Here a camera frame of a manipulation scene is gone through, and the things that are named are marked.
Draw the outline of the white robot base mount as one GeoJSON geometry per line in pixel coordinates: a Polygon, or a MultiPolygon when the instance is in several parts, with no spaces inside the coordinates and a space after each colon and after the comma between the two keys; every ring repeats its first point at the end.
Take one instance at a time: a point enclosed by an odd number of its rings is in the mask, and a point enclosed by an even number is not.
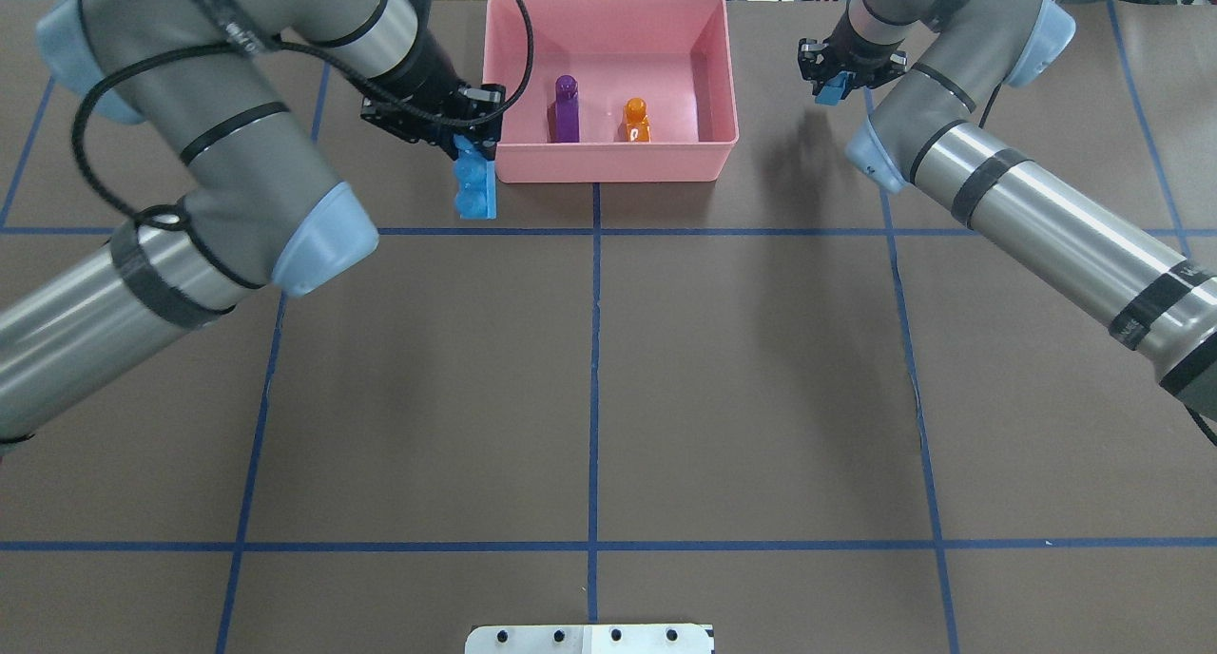
{"type": "Polygon", "coordinates": [[[465,653],[716,653],[712,626],[572,624],[479,626],[465,653]]]}

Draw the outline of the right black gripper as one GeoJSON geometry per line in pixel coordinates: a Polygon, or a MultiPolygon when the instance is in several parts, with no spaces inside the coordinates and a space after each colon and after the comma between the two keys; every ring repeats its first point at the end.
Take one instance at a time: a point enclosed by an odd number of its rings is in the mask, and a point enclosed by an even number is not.
{"type": "Polygon", "coordinates": [[[875,43],[857,30],[845,13],[824,40],[803,38],[797,45],[800,76],[817,96],[817,82],[832,78],[839,72],[852,72],[852,91],[877,89],[896,82],[909,69],[907,52],[899,50],[901,40],[875,43]]]}

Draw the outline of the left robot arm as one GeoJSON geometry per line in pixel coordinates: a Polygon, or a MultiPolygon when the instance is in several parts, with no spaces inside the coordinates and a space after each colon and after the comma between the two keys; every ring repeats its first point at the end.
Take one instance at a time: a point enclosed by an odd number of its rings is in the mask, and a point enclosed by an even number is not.
{"type": "Polygon", "coordinates": [[[58,0],[37,44],[80,96],[72,152],[124,220],[2,313],[2,451],[271,285],[299,298],[377,250],[377,227],[260,73],[260,54],[337,69],[405,142],[490,160],[501,86],[462,82],[431,0],[58,0]],[[86,161],[86,123],[148,123],[194,186],[135,206],[86,161]]]}

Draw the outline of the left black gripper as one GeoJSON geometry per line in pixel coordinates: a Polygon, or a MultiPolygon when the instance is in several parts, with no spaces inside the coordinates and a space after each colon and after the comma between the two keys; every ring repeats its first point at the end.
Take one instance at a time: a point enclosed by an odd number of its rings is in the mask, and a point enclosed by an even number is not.
{"type": "Polygon", "coordinates": [[[434,35],[425,30],[409,55],[389,72],[371,82],[388,91],[381,96],[366,86],[361,93],[360,121],[408,144],[430,144],[448,156],[456,156],[456,140],[473,144],[473,151],[494,156],[503,134],[503,121],[469,121],[495,112],[506,99],[501,84],[471,84],[456,74],[452,58],[434,35]]]}

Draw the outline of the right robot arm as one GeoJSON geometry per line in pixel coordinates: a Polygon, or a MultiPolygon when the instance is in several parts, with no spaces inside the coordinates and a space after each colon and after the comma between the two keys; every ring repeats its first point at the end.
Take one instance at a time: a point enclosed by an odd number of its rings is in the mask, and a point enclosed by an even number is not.
{"type": "Polygon", "coordinates": [[[797,65],[817,104],[888,86],[846,156],[886,192],[916,188],[1144,356],[1159,386],[1216,412],[1215,273],[1114,216],[974,122],[1069,46],[1053,0],[847,0],[797,65]]]}

